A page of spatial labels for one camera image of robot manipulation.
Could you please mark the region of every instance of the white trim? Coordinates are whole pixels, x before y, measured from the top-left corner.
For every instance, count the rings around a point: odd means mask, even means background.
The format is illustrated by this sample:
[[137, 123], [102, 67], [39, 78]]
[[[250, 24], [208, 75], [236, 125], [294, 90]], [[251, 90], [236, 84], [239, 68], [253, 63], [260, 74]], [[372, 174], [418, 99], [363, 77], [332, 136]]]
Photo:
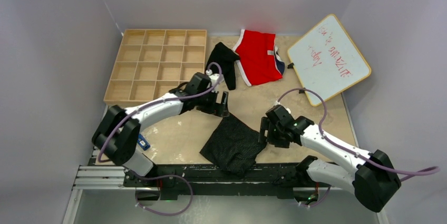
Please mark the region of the white trim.
[[[236, 45], [233, 47], [233, 51], [236, 52], [236, 49], [240, 46], [240, 44], [242, 43], [242, 39], [244, 39], [244, 33], [245, 33], [245, 29], [241, 29], [240, 30], [240, 37], [238, 39], [238, 42], [236, 42]], [[247, 78], [247, 75], [245, 74], [244, 71], [244, 67], [242, 67], [242, 63], [240, 62], [240, 60], [236, 61], [236, 65], [239, 68], [240, 71], [240, 76], [242, 76], [242, 79], [244, 80], [245, 84], [250, 87], [251, 83]]]
[[275, 57], [278, 61], [283, 62], [281, 57], [279, 57], [279, 55], [278, 55], [278, 47], [276, 45], [275, 45]]
[[240, 60], [237, 60], [237, 61], [236, 61], [236, 65], [237, 65], [238, 68], [239, 68], [240, 76], [242, 76], [242, 79], [243, 79], [244, 82], [247, 84], [247, 86], [250, 87], [250, 86], [251, 86], [251, 83], [250, 83], [250, 81], [248, 80], [247, 75], [245, 74], [244, 68], [242, 67], [242, 63], [240, 62]]
[[69, 205], [65, 211], [64, 220], [62, 224], [73, 224], [76, 218], [77, 210], [79, 208], [79, 203], [81, 202], [82, 190], [74, 189], [71, 192]]
[[105, 114], [107, 113], [107, 111], [109, 110], [109, 106], [106, 104], [104, 107], [104, 111], [102, 112], [102, 119], [104, 118]]
[[349, 108], [348, 108], [348, 105], [346, 103], [346, 98], [345, 98], [345, 93], [344, 92], [342, 92], [342, 100], [343, 100], [343, 104], [345, 105], [346, 114], [348, 115], [348, 121], [349, 121], [349, 124], [351, 126], [352, 135], [354, 136], [355, 145], [357, 147], [360, 147], [358, 145], [357, 135], [355, 134], [354, 125], [352, 125], [351, 113], [349, 112]]
[[279, 71], [279, 69], [278, 69], [278, 66], [276, 65], [276, 51], [278, 50], [278, 47], [275, 45], [275, 44], [273, 44], [273, 63], [275, 64], [275, 68], [276, 68], [276, 71], [278, 71], [278, 73], [280, 74], [280, 75], [283, 75], [283, 74], [281, 74], [281, 72]]
[[240, 43], [242, 42], [242, 39], [244, 38], [245, 29], [240, 30], [240, 37], [238, 39], [238, 42], [236, 42], [236, 45], [233, 47], [233, 51], [236, 52], [236, 49], [239, 47]]
[[380, 224], [390, 224], [390, 221], [388, 220], [388, 216], [386, 215], [385, 210], [382, 209], [382, 211], [377, 213], [378, 222]]

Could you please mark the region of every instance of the black cloth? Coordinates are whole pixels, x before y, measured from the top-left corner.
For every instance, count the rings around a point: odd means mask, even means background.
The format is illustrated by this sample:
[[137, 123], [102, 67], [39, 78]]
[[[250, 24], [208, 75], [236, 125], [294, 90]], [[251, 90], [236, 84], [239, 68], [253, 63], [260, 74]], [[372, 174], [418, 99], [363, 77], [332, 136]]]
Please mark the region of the black cloth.
[[243, 176], [266, 147], [258, 138], [258, 132], [230, 113], [222, 119], [200, 154], [222, 171]]
[[[236, 74], [235, 74], [235, 61], [240, 60], [233, 50], [227, 48], [222, 42], [216, 44], [211, 52], [210, 58], [207, 62], [207, 67], [211, 62], [216, 62], [222, 68], [223, 78], [227, 83], [229, 90], [236, 89]], [[213, 73], [219, 73], [216, 66], [211, 66]]]

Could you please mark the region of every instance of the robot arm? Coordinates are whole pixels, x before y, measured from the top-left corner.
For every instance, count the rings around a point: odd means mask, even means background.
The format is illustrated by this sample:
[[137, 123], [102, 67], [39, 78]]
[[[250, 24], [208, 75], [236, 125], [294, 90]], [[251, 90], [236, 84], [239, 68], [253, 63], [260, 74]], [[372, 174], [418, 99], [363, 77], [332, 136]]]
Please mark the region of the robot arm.
[[[204, 92], [211, 85], [218, 84], [218, 80], [219, 74], [212, 74], [211, 71], [207, 71], [206, 75], [196, 73], [187, 84], [181, 84], [157, 100], [170, 100], [170, 98], [196, 95]], [[216, 116], [228, 116], [228, 92], [223, 92], [220, 103], [216, 102], [217, 95], [216, 87], [213, 91], [196, 98], [160, 102], [145, 109], [143, 107], [146, 104], [126, 109], [117, 105], [112, 106], [98, 126], [92, 142], [96, 147], [102, 148], [107, 137], [118, 123], [128, 114], [137, 111], [123, 124], [121, 130], [113, 135], [109, 144], [105, 147], [104, 154], [115, 165], [122, 165], [140, 176], [148, 176], [148, 173], [154, 170], [156, 165], [142, 153], [140, 148], [137, 148], [139, 133], [163, 119], [182, 114], [194, 108]]]
[[393, 168], [388, 156], [377, 150], [374, 153], [349, 145], [324, 132], [335, 143], [350, 148], [355, 155], [327, 142], [313, 121], [300, 116], [294, 119], [290, 111], [275, 105], [261, 121], [259, 141], [276, 147], [288, 148], [291, 142], [313, 149], [333, 160], [337, 165], [308, 156], [296, 167], [299, 179], [323, 182], [351, 192], [366, 208], [379, 212], [400, 188], [396, 173], [378, 169], [358, 158], [359, 154], [370, 160]]

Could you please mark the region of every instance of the beige tabletop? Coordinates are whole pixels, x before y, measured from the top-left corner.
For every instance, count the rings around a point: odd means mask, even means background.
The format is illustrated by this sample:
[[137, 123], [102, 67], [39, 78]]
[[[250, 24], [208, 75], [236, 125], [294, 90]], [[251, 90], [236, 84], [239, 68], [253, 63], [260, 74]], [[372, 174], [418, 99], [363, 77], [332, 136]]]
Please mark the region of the beige tabletop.
[[[207, 60], [212, 49], [218, 42], [223, 42], [232, 48], [238, 40], [238, 36], [214, 36], [207, 41]], [[277, 36], [279, 56], [287, 64], [290, 63], [287, 50], [297, 40], [298, 36]], [[248, 87], [242, 80], [236, 67], [236, 89], [229, 91], [229, 111], [252, 129], [259, 131], [261, 118], [270, 109], [274, 102], [287, 90], [301, 87], [296, 73], [286, 70], [283, 79]], [[219, 85], [220, 94], [228, 91], [225, 82]], [[317, 123], [323, 115], [323, 106], [313, 107], [306, 95], [289, 93], [281, 104], [291, 109], [296, 118], [303, 115]], [[341, 94], [327, 102], [328, 116], [323, 123], [323, 128], [328, 133], [355, 145], [354, 136], [346, 113]], [[157, 164], [194, 164], [210, 163], [199, 151], [207, 142], [214, 129], [222, 118], [201, 113], [197, 110], [186, 112], [179, 116], [170, 117], [145, 129], [142, 135], [150, 143], [151, 148], [145, 151], [145, 155]], [[290, 144], [289, 149], [267, 147], [257, 156], [257, 163], [299, 162], [308, 155], [314, 155], [324, 161], [326, 157], [311, 149]]]

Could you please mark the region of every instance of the wooden tray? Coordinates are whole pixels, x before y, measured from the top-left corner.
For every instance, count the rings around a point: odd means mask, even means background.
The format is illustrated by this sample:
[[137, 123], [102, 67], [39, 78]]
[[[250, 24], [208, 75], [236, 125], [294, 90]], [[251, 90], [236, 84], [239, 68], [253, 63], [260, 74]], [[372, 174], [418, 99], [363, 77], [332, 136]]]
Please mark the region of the wooden tray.
[[135, 106], [157, 99], [205, 69], [206, 30], [126, 30], [104, 102]]

